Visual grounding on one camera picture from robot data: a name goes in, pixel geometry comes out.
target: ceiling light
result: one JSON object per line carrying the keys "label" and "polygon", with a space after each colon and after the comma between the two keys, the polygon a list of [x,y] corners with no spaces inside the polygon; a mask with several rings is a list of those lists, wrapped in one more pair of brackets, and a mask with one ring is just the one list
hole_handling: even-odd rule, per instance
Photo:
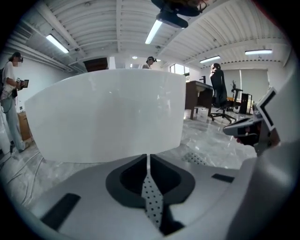
{"label": "ceiling light", "polygon": [[69,50],[65,48],[55,37],[53,37],[51,34],[49,34],[46,37],[50,42],[52,42],[55,46],[57,46],[59,49],[61,49],[64,53],[68,53]]}
{"label": "ceiling light", "polygon": [[217,60],[217,59],[220,59],[220,56],[204,59],[204,60],[200,61],[200,63],[205,63],[205,62],[209,62],[209,61],[213,61],[213,60]]}
{"label": "ceiling light", "polygon": [[146,42],[145,44],[150,44],[156,34],[156,32],[158,31],[159,27],[161,26],[162,22],[160,22],[159,20],[156,20],[147,39],[146,39]]}
{"label": "ceiling light", "polygon": [[253,50],[253,51],[245,51],[246,55],[254,55],[254,54],[271,54],[273,51],[271,49],[262,49],[262,50]]}

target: white curved panel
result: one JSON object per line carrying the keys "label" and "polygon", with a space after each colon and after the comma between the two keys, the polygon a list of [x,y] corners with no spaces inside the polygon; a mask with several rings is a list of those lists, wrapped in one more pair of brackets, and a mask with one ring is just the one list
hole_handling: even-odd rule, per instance
{"label": "white curved panel", "polygon": [[116,69],[60,81],[25,109],[45,159],[97,163],[178,147],[184,104],[184,76]]}

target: black slot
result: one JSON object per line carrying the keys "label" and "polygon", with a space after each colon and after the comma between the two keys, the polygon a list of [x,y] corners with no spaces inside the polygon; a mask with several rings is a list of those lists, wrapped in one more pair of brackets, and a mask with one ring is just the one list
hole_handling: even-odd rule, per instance
{"label": "black slot", "polygon": [[81,197],[76,194],[66,194],[41,218],[41,221],[57,231],[80,198]]}
{"label": "black slot", "polygon": [[234,177],[221,175],[221,174],[218,174],[218,173],[212,175],[212,178],[223,181],[223,182],[228,182],[228,183],[232,183],[233,180],[234,180]]}
{"label": "black slot", "polygon": [[261,110],[263,111],[263,113],[266,115],[266,118],[268,119],[269,121],[269,124],[271,125],[271,127],[274,125],[273,124],[273,121],[271,120],[271,117],[268,115],[265,107],[266,105],[275,97],[276,95],[276,92],[272,92],[268,97],[267,99],[264,101],[264,103],[261,105]]}

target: speaker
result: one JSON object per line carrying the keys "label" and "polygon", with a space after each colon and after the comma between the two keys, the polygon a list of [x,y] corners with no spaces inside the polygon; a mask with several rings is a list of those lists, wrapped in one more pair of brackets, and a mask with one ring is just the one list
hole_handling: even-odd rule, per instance
{"label": "speaker", "polygon": [[241,103],[240,103],[239,113],[242,113],[242,114],[247,113],[248,98],[249,98],[249,95],[247,93],[242,93],[242,99],[241,99]]}

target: cap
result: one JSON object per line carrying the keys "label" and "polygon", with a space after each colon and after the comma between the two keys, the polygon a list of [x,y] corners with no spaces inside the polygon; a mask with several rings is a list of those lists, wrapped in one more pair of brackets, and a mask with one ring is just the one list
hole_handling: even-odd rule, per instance
{"label": "cap", "polygon": [[147,58],[147,61],[148,61],[148,60],[153,60],[154,62],[157,62],[157,60],[156,60],[155,58],[153,58],[152,56],[148,57],[148,58]]}

